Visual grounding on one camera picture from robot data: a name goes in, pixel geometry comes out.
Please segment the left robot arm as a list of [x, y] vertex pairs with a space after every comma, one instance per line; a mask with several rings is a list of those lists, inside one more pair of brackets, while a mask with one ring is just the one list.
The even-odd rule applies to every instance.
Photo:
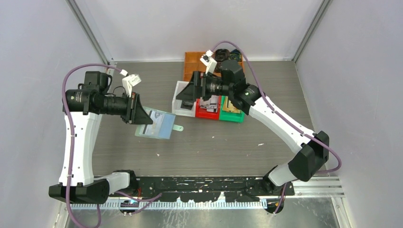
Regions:
[[132, 91], [141, 82], [139, 75], [122, 79], [124, 93], [108, 93], [112, 76], [87, 71], [77, 89], [65, 92], [70, 115], [67, 128], [64, 164], [58, 184], [50, 186], [48, 195], [73, 204], [103, 204], [109, 195], [121, 190], [127, 196], [138, 192], [139, 183], [133, 170], [117, 170], [96, 178], [92, 154], [103, 115], [117, 115], [126, 124], [148, 125], [153, 121], [141, 105], [140, 95]]

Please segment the green card holder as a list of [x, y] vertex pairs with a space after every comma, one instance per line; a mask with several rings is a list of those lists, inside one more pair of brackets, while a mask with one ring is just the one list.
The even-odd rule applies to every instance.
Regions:
[[153, 123], [138, 125], [135, 136], [169, 140], [172, 131], [182, 132], [184, 130], [183, 126], [174, 123], [175, 114], [149, 107], [145, 107], [144, 109], [153, 120]]

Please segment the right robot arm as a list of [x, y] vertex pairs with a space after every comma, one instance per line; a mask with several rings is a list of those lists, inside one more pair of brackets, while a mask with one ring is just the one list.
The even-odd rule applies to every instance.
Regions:
[[208, 100], [213, 95], [228, 97], [237, 109], [267, 126], [295, 153], [292, 160], [274, 167], [264, 176], [264, 189], [269, 195], [276, 195], [287, 182], [309, 181], [328, 161], [327, 133], [316, 133], [285, 114], [257, 86], [246, 82], [243, 68], [237, 61], [222, 62], [221, 76], [194, 71], [176, 99], [193, 103], [197, 99]]

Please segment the white VIP card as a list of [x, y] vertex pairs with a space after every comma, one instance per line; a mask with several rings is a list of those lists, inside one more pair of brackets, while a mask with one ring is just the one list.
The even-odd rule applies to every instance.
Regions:
[[140, 134], [149, 137], [158, 137], [161, 131], [165, 113], [156, 110], [147, 110], [150, 118], [153, 120], [153, 124], [143, 125], [140, 128]]

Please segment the green plastic bin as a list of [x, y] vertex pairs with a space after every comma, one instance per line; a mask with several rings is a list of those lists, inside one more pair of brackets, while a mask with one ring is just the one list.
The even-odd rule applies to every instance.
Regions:
[[221, 110], [220, 110], [219, 120], [235, 122], [235, 123], [242, 123], [244, 121], [244, 116], [245, 116], [245, 114], [242, 111], [240, 111], [240, 114], [228, 113], [228, 112], [223, 111], [222, 104], [225, 99], [228, 99], [228, 97], [221, 96]]

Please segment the red plastic bin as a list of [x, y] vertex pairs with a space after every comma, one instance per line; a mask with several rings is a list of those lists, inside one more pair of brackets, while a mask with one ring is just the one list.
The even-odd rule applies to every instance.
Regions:
[[196, 118], [219, 120], [220, 110], [221, 110], [221, 96], [212, 96], [211, 99], [213, 101], [217, 101], [216, 108], [212, 109], [212, 111], [208, 111], [208, 109], [201, 107], [202, 99], [196, 100], [196, 107], [195, 107], [195, 117]]

